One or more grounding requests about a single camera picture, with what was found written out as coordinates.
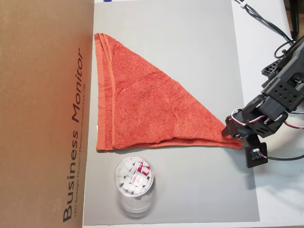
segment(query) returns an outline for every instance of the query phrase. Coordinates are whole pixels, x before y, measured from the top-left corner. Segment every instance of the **gray table surface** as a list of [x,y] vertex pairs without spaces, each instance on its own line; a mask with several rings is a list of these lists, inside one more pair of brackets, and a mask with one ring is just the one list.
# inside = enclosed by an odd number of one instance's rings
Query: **gray table surface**
[[[97,32],[119,40],[180,82],[222,122],[243,106],[230,1],[98,3]],[[94,51],[92,58],[84,225],[259,221],[254,175],[243,151],[170,147],[97,153]],[[119,210],[113,180],[117,163],[131,155],[148,159],[155,169],[154,207],[137,220]]]

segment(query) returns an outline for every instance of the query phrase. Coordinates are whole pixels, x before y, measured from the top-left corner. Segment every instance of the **towel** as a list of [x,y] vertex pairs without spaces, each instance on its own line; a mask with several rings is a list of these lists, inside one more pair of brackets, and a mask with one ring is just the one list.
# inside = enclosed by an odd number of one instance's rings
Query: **towel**
[[97,150],[222,146],[223,123],[177,81],[114,38],[97,33]]

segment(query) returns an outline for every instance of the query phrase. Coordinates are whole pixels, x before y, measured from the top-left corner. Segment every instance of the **clear plastic container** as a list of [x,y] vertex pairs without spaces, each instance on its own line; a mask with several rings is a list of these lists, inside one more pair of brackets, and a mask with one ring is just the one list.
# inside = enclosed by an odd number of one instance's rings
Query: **clear plastic container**
[[127,216],[140,218],[150,211],[154,201],[154,178],[154,168],[143,157],[128,157],[117,165],[114,181],[119,204]]

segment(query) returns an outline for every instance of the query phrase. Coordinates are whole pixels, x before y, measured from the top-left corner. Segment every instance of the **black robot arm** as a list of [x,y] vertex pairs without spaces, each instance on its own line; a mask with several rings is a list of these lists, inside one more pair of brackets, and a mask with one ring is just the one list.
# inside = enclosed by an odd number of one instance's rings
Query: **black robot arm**
[[262,70],[268,79],[260,95],[245,108],[236,109],[226,118],[223,136],[241,139],[247,167],[267,163],[267,146],[260,142],[280,128],[288,113],[304,100],[304,37],[298,39],[276,62]]

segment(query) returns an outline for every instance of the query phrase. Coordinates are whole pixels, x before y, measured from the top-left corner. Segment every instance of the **cardboard box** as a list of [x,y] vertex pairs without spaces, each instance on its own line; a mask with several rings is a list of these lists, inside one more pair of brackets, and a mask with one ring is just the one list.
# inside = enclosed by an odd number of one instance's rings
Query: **cardboard box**
[[0,227],[82,227],[94,1],[0,9]]

